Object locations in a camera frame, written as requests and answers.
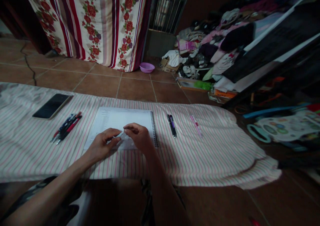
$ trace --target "metal grate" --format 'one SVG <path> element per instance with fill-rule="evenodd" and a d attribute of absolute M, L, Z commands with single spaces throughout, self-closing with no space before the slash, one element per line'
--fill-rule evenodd
<path fill-rule="evenodd" d="M 149 29 L 174 34 L 187 0 L 153 0 Z"/>

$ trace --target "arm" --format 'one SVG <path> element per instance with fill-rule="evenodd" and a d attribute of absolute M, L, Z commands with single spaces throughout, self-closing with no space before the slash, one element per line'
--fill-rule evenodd
<path fill-rule="evenodd" d="M 147 159 L 156 225 L 191 225 L 187 212 L 161 165 L 147 128 L 135 123 L 124 128 L 124 132 L 133 139 Z"/>
<path fill-rule="evenodd" d="M 95 163 L 104 159 L 120 138 L 113 138 L 121 131 L 107 129 L 98 134 L 89 149 L 61 175 L 44 187 L 28 202 L 13 212 L 4 225 L 43 225 L 48 217 L 59 206 L 80 177 Z"/>

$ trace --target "red flower pattern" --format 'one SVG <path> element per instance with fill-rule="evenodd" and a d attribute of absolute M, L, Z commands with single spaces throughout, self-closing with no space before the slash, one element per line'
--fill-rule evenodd
<path fill-rule="evenodd" d="M 61 48 L 59 47 L 58 38 L 55 38 L 51 35 L 52 32 L 55 32 L 54 22 L 57 21 L 57 16 L 51 12 L 51 6 L 46 2 L 46 0 L 37 0 L 38 3 L 38 10 L 36 11 L 36 15 L 39 18 L 40 24 L 46 33 L 49 42 L 52 45 L 58 54 L 62 52 Z"/>
<path fill-rule="evenodd" d="M 98 48 L 95 48 L 95 47 L 94 47 L 94 48 L 92 49 L 92 53 L 95 54 L 95 55 L 99 55 L 100 51 L 99 51 Z"/>
<path fill-rule="evenodd" d="M 98 12 L 94 5 L 95 1 L 96 0 L 86 0 L 82 7 L 85 13 L 82 26 L 87 29 L 89 40 L 92 42 L 92 45 L 89 47 L 90 56 L 87 58 L 87 60 L 91 62 L 97 62 L 97 60 L 99 59 L 98 56 L 101 52 L 99 49 L 101 35 L 97 30 L 95 30 L 95 27 L 93 25 L 94 18 L 96 17 L 96 13 Z"/>
<path fill-rule="evenodd" d="M 133 28 L 132 21 L 128 21 L 127 22 L 127 31 L 132 31 L 132 28 Z"/>
<path fill-rule="evenodd" d="M 125 0 L 125 2 L 120 5 L 121 12 L 123 13 L 123 19 L 125 20 L 123 28 L 126 34 L 125 38 L 122 39 L 123 44 L 118 48 L 118 53 L 120 54 L 119 66 L 121 71 L 125 71 L 125 68 L 129 65 L 125 58 L 127 52 L 133 47 L 131 33 L 135 29 L 133 27 L 133 22 L 129 20 L 129 18 L 132 8 L 137 3 L 137 1 L 139 0 Z"/>
<path fill-rule="evenodd" d="M 126 60 L 122 60 L 121 61 L 121 65 L 124 66 L 124 67 L 127 66 L 127 61 Z"/>
<path fill-rule="evenodd" d="M 126 50 L 127 50 L 127 45 L 126 45 L 126 44 L 123 44 L 122 47 L 121 47 L 121 50 L 122 50 L 122 51 L 126 51 Z"/>
<path fill-rule="evenodd" d="M 51 17 L 51 15 L 43 12 L 42 17 L 43 17 L 43 20 L 47 22 L 49 25 L 53 25 L 53 18 Z"/>
<path fill-rule="evenodd" d="M 92 36 L 94 35 L 94 29 L 91 26 L 87 27 L 87 31 L 89 35 L 92 35 Z"/>
<path fill-rule="evenodd" d="M 87 23 L 90 23 L 91 22 L 91 19 L 89 16 L 85 15 L 84 16 L 84 19 L 86 20 Z"/>
<path fill-rule="evenodd" d="M 87 5 L 87 9 L 90 16 L 96 17 L 96 9 L 93 6 Z"/>
<path fill-rule="evenodd" d="M 46 11 L 50 10 L 50 6 L 49 6 L 49 4 L 47 2 L 41 1 L 41 5 Z"/>
<path fill-rule="evenodd" d="M 124 16 L 123 16 L 123 18 L 124 18 L 125 20 L 128 20 L 128 19 L 129 19 L 129 13 L 125 13 Z"/>
<path fill-rule="evenodd" d="M 133 3 L 133 0 L 126 0 L 126 2 L 125 2 L 126 8 L 127 8 L 127 9 L 131 9 L 132 3 Z"/>

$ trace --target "tile floor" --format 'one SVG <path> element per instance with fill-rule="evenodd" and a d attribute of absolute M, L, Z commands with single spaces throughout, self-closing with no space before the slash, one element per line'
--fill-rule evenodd
<path fill-rule="evenodd" d="M 32 72 L 20 53 L 23 45 L 24 41 L 0 39 L 0 81 L 33 85 Z M 77 59 L 47 59 L 30 42 L 24 52 L 41 87 L 118 99 L 216 105 L 205 93 L 181 90 L 174 75 L 161 70 L 149 75 L 122 73 Z M 277 149 L 265 149 L 277 155 Z M 12 183 L 10 193 L 0 196 L 0 213 L 32 183 Z M 88 188 L 93 193 L 88 223 L 139 225 L 145 198 L 138 181 L 96 180 Z M 253 190 L 233 186 L 180 190 L 194 225 L 251 225 L 250 216 L 261 226 L 320 224 L 320 187 L 298 171 L 284 170 L 278 181 Z"/>

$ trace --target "phone screen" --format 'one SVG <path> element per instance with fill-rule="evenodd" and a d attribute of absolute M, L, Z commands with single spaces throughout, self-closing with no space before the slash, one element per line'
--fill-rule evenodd
<path fill-rule="evenodd" d="M 69 97 L 62 94 L 54 95 L 32 117 L 49 119 Z"/>

